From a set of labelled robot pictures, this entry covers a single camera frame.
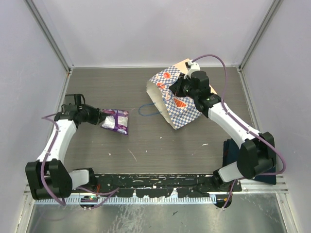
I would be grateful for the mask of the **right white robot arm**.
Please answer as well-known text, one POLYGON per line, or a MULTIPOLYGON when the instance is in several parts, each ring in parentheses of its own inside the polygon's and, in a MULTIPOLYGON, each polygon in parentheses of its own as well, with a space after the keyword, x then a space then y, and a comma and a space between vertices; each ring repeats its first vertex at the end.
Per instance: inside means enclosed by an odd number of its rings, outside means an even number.
POLYGON ((211 91, 206 72, 181 73, 169 89, 176 97, 191 98, 196 109, 225 130, 240 149, 235 162, 213 172, 215 189, 225 191, 233 180, 252 179, 276 166, 273 136, 255 131, 230 111, 223 99, 211 91))

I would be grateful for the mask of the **purple candy snack packet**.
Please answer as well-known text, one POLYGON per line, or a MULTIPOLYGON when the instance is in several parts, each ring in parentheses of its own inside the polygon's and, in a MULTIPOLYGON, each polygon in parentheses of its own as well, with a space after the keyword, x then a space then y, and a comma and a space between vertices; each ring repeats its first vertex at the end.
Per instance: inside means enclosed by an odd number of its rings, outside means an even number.
POLYGON ((102 112, 109 114, 109 116, 102 122, 101 128, 128 135, 128 111, 120 109, 102 109, 102 112))

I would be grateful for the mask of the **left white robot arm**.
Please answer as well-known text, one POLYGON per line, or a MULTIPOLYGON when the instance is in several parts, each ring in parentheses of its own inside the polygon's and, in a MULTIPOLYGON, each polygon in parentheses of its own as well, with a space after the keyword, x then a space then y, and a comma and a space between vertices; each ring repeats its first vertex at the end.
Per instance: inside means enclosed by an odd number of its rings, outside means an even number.
POLYGON ((93 192, 97 188, 92 168, 68 172, 64 160, 78 127, 82 123, 98 125, 105 117, 99 108, 86 104, 82 94, 67 94, 59 112, 43 117, 53 124, 53 131, 42 153, 25 167, 34 200, 54 199, 64 205, 72 190, 81 187, 86 192, 93 192))

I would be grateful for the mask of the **checkered paper bag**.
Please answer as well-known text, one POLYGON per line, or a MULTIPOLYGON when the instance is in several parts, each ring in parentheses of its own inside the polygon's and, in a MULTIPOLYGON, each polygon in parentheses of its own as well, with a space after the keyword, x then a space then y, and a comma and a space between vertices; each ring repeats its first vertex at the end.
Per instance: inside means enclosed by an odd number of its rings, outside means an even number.
POLYGON ((187 62, 192 63, 192 60, 185 59, 162 70, 150 78, 146 84, 146 92, 155 107, 175 130, 191 123, 202 114, 196 109, 191 98, 176 97, 169 89, 180 74, 188 72, 187 62))

